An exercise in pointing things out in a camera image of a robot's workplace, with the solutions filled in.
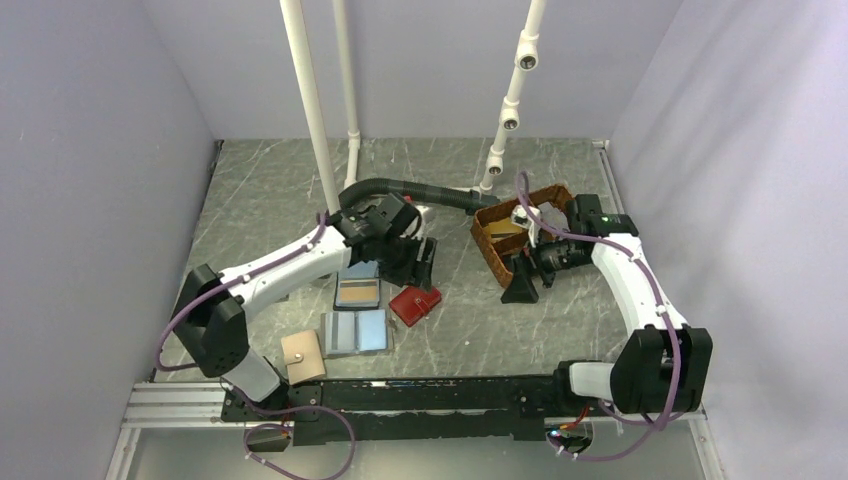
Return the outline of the red leather card holder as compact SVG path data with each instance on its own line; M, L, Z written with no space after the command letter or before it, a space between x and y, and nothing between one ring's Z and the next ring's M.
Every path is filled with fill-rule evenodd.
M404 325L413 327L429 315L441 300L442 293L436 287L423 290L408 286L389 302L389 308Z

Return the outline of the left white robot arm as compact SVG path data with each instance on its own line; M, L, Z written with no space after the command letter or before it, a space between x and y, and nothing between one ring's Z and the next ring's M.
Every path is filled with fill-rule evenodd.
M203 264L186 276L163 334L177 336L190 367L228 382L261 419L275 419L286 409L288 385L251 347L249 322L313 280L363 262L376 263L393 285L430 290L437 241L408 232L420 217L390 194L362 211L320 214L311 233L256 260L221 271Z

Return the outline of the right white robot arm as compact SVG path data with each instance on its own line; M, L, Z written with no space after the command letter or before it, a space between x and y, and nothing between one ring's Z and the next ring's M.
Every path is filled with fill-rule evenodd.
M520 194L512 222L527 230L523 250L510 258L512 279L504 304L533 304L539 278L549 287L558 272L593 265L613 293L627 342L614 362L563 361L554 373L551 401L574 415L590 400L624 414L671 418L700 404L713 351L704 328L693 328L672 305L648 261L635 224L624 214L602 211L595 195L567 204L568 227L546 223L526 194Z

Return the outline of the gold cards in basket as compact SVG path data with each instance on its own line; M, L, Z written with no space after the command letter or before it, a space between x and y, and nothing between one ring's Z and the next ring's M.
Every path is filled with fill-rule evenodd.
M523 233L525 229L515 225L510 218L504 218L487 224L484 233L492 243Z

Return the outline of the blue card holder orange card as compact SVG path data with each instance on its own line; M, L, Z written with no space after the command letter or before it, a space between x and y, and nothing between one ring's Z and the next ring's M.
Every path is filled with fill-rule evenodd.
M380 306L381 285L375 261L361 262L337 274L336 311L374 310Z

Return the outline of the silver cards in basket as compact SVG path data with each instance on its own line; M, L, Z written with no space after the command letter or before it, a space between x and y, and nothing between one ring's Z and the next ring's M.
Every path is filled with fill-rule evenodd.
M540 210L541 220L550 227L563 231L570 230L566 214L556 205L545 202L540 204L538 209Z

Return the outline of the open blue grey card holder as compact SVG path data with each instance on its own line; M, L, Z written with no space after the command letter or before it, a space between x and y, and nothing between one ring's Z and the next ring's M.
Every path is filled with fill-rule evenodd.
M325 313L319 335L325 358L371 355L391 349L391 333L383 309Z

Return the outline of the beige snap card holder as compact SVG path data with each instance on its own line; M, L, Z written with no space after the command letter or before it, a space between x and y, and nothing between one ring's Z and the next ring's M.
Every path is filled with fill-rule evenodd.
M318 333L304 330L281 339L283 362L291 385L323 379L326 367Z

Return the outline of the brown wicker divided basket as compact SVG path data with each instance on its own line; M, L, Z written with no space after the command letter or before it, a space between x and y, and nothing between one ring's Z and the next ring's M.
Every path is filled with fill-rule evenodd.
M563 184L554 184L529 193L529 202L539 207L548 203L562 213L574 196ZM516 199L478 210L473 216L471 235L497 283L506 288L513 279L509 257L528 242L525 228L512 223L510 215L519 206Z

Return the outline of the white pole with fittings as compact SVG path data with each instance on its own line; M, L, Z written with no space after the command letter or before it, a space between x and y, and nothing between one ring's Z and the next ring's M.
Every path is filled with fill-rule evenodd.
M503 157L508 135L521 125L520 97L527 74L539 64L538 40L546 6L545 0L530 2L524 27L517 41L510 82L499 111L497 131L489 148L483 178L478 184L481 193L490 193L495 179L503 173Z

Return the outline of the white rear pole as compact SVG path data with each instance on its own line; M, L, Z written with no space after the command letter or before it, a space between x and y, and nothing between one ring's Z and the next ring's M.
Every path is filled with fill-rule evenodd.
M333 0L332 9L347 123L348 158L344 181L344 187L347 188L357 182L361 133L357 115L353 55L346 2Z

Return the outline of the white front pole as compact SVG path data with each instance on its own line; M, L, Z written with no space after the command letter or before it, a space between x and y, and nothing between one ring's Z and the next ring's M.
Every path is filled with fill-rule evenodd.
M322 183L323 195L328 211L335 213L340 209L340 203L333 165L330 159L302 2L298 0L281 0L280 8L319 178Z

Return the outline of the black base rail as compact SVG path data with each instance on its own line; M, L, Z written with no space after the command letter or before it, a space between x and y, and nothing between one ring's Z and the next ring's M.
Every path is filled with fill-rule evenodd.
M225 423L287 420L297 446L328 442L507 437L541 441L588 406L556 375L303 382L250 409L226 393Z

